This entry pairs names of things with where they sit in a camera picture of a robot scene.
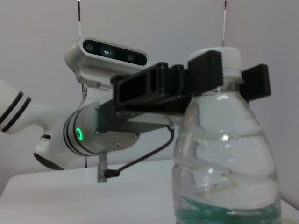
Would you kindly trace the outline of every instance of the green light ring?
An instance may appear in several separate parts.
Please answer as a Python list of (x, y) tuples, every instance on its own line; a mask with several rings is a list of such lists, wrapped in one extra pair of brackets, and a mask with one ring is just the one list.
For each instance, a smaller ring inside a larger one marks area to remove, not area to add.
[(82, 131), (79, 127), (76, 128), (76, 133), (78, 133), (77, 137), (79, 140), (83, 140), (83, 134), (82, 134)]

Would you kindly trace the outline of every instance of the cylindrical motor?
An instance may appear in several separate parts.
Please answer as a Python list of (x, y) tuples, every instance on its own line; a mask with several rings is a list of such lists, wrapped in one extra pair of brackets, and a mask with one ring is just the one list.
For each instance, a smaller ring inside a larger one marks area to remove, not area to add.
[(131, 147), (135, 133), (105, 132), (97, 129), (100, 104), (94, 102), (74, 112), (64, 124), (64, 139), (68, 148), (81, 156), (93, 156)]

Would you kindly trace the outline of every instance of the white wall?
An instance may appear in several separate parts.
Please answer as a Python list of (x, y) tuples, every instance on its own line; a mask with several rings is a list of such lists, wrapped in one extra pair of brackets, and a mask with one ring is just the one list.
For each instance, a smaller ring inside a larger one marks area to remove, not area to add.
[(243, 68), (265, 63), (272, 96), (252, 102), (275, 157), (282, 195), (299, 208), (299, 1), (229, 0), (226, 46)]
[[(152, 63), (186, 63), (199, 49), (219, 46), (222, 0), (82, 0), (82, 35), (93, 35), (148, 52)], [(33, 100), (76, 108), (81, 85), (63, 55), (78, 38), (76, 0), (0, 1), (0, 78)], [(47, 171), (33, 157), (38, 127), (8, 136), (0, 133), (0, 192), (14, 175)], [(144, 134), (131, 148), (108, 156), (125, 163), (164, 144), (169, 134)], [(173, 145), (156, 156), (171, 158)], [(97, 158), (89, 158), (95, 166)], [(83, 167), (84, 159), (75, 167)]]

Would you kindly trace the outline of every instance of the metal rod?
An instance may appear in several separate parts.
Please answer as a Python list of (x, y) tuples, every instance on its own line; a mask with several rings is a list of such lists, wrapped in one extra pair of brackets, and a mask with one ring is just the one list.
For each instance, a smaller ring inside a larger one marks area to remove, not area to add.
[(81, 12), (80, 12), (80, 0), (78, 0), (78, 20), (79, 20), (79, 37), (81, 38)]
[(107, 153), (99, 153), (98, 183), (107, 183), (107, 178), (104, 177), (106, 169), (108, 169)]
[(222, 38), (222, 46), (224, 47), (224, 40), (225, 40), (225, 25), (226, 25), (226, 10), (228, 8), (228, 2), (225, 1), (224, 3), (224, 20), (223, 20), (223, 38)]

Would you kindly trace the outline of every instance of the bottle neck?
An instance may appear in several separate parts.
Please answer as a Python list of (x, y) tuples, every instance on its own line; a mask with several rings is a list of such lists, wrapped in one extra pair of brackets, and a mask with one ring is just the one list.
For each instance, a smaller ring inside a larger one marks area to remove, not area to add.
[(205, 92), (204, 95), (213, 95), (216, 93), (222, 93), (222, 92), (239, 92), (240, 91), (240, 85), (242, 84), (243, 80), (238, 79), (227, 79), (224, 78), (223, 86), (219, 86), (216, 89), (213, 89), (211, 91)]

